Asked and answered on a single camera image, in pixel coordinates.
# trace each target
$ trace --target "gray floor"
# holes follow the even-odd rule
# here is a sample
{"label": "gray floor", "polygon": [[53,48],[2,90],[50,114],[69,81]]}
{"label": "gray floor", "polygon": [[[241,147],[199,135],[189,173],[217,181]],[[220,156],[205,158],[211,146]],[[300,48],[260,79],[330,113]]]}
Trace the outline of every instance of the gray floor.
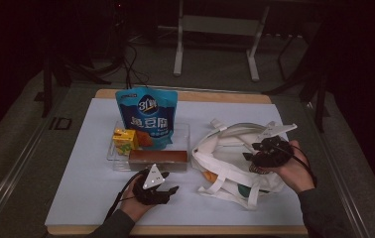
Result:
{"label": "gray floor", "polygon": [[[194,36],[187,36],[185,45],[184,68],[179,77],[173,76],[173,66],[176,54],[176,39],[174,34],[164,33],[157,45],[145,43],[145,40],[136,38],[132,40],[132,46],[137,50],[137,57],[133,68],[138,72],[131,74],[133,83],[147,83],[151,86],[164,86],[173,88],[195,88],[200,90],[229,90],[250,93],[259,93],[264,90],[272,89],[283,83],[280,69],[276,64],[276,58],[286,43],[285,40],[274,37],[265,37],[262,39],[256,61],[260,72],[261,80],[252,82],[250,80],[248,65],[246,61],[245,49],[249,39],[234,39],[230,44],[200,44]],[[301,56],[306,50],[306,43],[302,39],[295,39],[291,47],[283,56],[284,69],[286,73],[291,72],[299,62]],[[128,60],[131,60],[134,52],[128,49]],[[109,75],[103,75],[105,80],[112,81],[111,88],[123,88],[126,73],[123,69]],[[94,84],[79,75],[74,75],[74,83],[71,88],[55,87],[55,99],[62,100],[66,98],[67,91],[77,91],[80,98],[89,98],[93,96],[94,89],[106,87],[104,85]],[[56,187],[49,186],[49,180],[45,179],[45,184],[33,184],[36,177],[60,178],[63,171],[54,170],[55,166],[64,166],[68,151],[62,151],[61,148],[71,148],[74,141],[72,138],[78,133],[78,128],[74,127],[68,132],[63,132],[64,138],[61,142],[50,142],[56,144],[55,150],[38,151],[33,155],[32,147],[34,143],[43,144],[46,141],[40,141],[40,135],[43,133],[44,140],[49,140],[50,131],[49,119],[41,118],[43,104],[34,101],[34,97],[39,91],[42,91],[42,74],[32,79],[22,95],[10,108],[5,118],[0,123],[0,184],[18,159],[26,159],[25,167],[32,167],[32,158],[44,158],[43,162],[38,162],[44,170],[23,170],[20,175],[22,179],[18,184],[13,185],[15,191],[11,192],[6,198],[13,200],[15,204],[22,202],[20,207],[8,207],[8,202],[0,208],[0,237],[51,237],[46,233],[44,220],[46,212],[49,211],[50,200],[27,201],[25,192],[39,194],[35,196],[42,199],[44,193],[54,194]],[[288,97],[298,97],[301,86],[298,85],[284,92]],[[77,97],[68,98],[66,103],[73,110],[84,110],[88,101],[77,100]],[[327,95],[325,101],[326,114],[323,118],[325,133],[321,135],[326,147],[329,148],[334,167],[338,169],[340,184],[342,189],[342,202],[349,207],[351,217],[361,221],[354,227],[357,234],[361,237],[375,237],[375,178],[364,159],[358,143],[352,135],[348,125],[345,123],[341,113],[335,105],[334,96]],[[54,108],[56,113],[66,116],[67,111],[63,111],[63,105]],[[75,121],[75,125],[80,125],[81,121]],[[44,205],[44,212],[36,213],[33,210],[26,210],[27,203],[37,203]],[[16,225],[11,220],[27,220],[31,225],[25,223]]]}

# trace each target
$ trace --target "dark background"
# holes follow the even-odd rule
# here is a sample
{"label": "dark background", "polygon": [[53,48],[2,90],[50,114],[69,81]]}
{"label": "dark background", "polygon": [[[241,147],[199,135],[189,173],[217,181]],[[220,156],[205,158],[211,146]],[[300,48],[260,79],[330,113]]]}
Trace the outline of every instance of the dark background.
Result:
{"label": "dark background", "polygon": [[[228,7],[226,1],[209,0],[206,1],[208,6],[203,2],[188,4],[187,1],[186,10],[200,13],[206,7],[207,13],[215,9],[215,15],[237,17],[244,14],[250,18],[256,15],[248,12],[249,4],[256,4],[253,1],[238,1],[236,9]],[[79,63],[90,64],[86,51],[102,50],[97,37],[113,22],[110,4],[113,3],[106,0],[0,0],[0,120],[26,83],[42,69],[47,46],[53,46]],[[279,6],[273,10],[265,31],[282,35],[295,33],[296,21],[308,15],[289,15],[294,12],[289,11],[293,7]],[[127,9],[125,14],[132,26],[152,41],[157,25],[177,25],[177,1],[136,0],[131,1]],[[277,24],[286,19],[295,24]],[[349,11],[338,15],[335,24],[340,28],[326,37],[324,47],[316,56],[323,58],[332,56],[332,51],[337,53],[329,73],[328,90],[335,95],[339,109],[375,174],[375,1],[355,2]],[[116,54],[116,51],[118,54],[118,47],[110,53]]]}

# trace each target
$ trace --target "yellow juice box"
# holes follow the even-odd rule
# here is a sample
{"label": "yellow juice box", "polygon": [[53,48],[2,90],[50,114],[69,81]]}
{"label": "yellow juice box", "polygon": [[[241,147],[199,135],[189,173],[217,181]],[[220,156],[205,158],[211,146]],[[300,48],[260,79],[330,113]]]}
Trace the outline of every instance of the yellow juice box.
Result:
{"label": "yellow juice box", "polygon": [[129,156],[131,150],[137,150],[139,147],[135,130],[116,128],[113,133],[113,142],[117,153],[121,156]]}

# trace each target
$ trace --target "table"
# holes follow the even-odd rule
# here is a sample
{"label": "table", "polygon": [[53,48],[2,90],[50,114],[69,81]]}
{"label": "table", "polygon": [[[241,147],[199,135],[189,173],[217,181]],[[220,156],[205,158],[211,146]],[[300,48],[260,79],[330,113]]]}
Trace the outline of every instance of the table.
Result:
{"label": "table", "polygon": [[[35,137],[29,141],[22,156],[17,159],[16,165],[11,172],[5,177],[0,184],[0,237],[46,237],[48,236],[47,227],[45,225],[47,216],[52,202],[60,186],[63,172],[65,171],[69,157],[72,154],[78,134],[84,122],[84,117],[89,108],[92,98],[96,96],[98,87],[72,86],[71,88],[61,88],[58,92],[57,103],[54,104],[53,110],[49,116],[44,119],[41,130],[35,132]],[[362,208],[355,203],[357,197],[349,193],[349,188],[343,184],[343,175],[336,169],[335,160],[329,154],[329,147],[326,146],[323,138],[317,131],[317,127],[312,119],[313,112],[302,103],[298,98],[289,96],[262,96],[251,94],[238,94],[236,92],[215,92],[215,91],[186,91],[190,98],[195,100],[220,100],[225,98],[233,102],[261,102],[262,98],[271,99],[270,102],[277,106],[277,109],[285,124],[296,123],[298,129],[289,132],[290,139],[296,139],[301,142],[302,148],[312,163],[312,170],[317,175],[321,192],[326,194],[325,202],[321,205],[328,205],[332,209],[337,218],[344,220],[347,228],[351,233],[357,234],[357,237],[369,237],[365,235],[366,224],[364,217],[361,215]],[[71,126],[67,130],[56,130],[54,124],[55,119],[66,118],[71,119]],[[340,159],[347,161],[350,157],[342,155]],[[367,205],[373,205],[370,199]],[[73,235],[75,230],[69,228],[77,228],[78,232],[87,233],[94,229],[95,226],[77,226],[65,227],[64,230],[58,230],[62,234]],[[180,228],[185,226],[165,227],[168,234],[178,234]],[[206,229],[190,230],[189,234],[199,235],[218,235],[218,234],[274,234],[274,235],[291,235],[304,234],[306,230],[303,226],[299,227],[256,227],[245,226],[242,229],[235,226],[224,227],[206,227]],[[144,230],[144,234],[160,234],[158,227],[150,227],[150,230]]]}
{"label": "table", "polygon": [[[108,135],[119,116],[114,99],[115,91],[99,90],[91,101],[46,221],[51,234],[85,234],[95,229],[101,224],[113,202],[116,189],[119,189],[117,187],[123,187],[134,174],[112,171],[110,162],[105,160],[105,156],[101,156],[107,154],[110,140]],[[230,124],[244,122],[242,116],[249,118],[248,122],[262,124],[274,120],[281,123],[275,105],[265,95],[179,92],[179,96],[176,121],[190,123],[191,143],[208,133],[207,126],[212,119],[209,115],[228,120],[227,123]],[[227,116],[224,110],[227,108],[232,111],[231,115]],[[191,167],[188,167],[186,173],[171,173],[167,182],[179,185],[181,188],[178,193],[172,196],[168,204],[148,212],[131,234],[307,232],[302,221],[300,203],[289,187],[285,187],[280,193],[261,197],[258,211],[247,211],[236,203],[197,194],[195,191],[204,183],[204,178]]]}

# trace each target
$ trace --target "black wall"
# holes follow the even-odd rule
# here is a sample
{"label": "black wall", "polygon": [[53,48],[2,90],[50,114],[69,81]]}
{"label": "black wall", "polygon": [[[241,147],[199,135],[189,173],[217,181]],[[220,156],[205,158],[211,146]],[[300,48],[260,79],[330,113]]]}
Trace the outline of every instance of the black wall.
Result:
{"label": "black wall", "polygon": [[344,19],[343,49],[329,88],[375,174],[375,2]]}
{"label": "black wall", "polygon": [[32,9],[25,1],[0,1],[0,120],[42,66],[29,34]]}

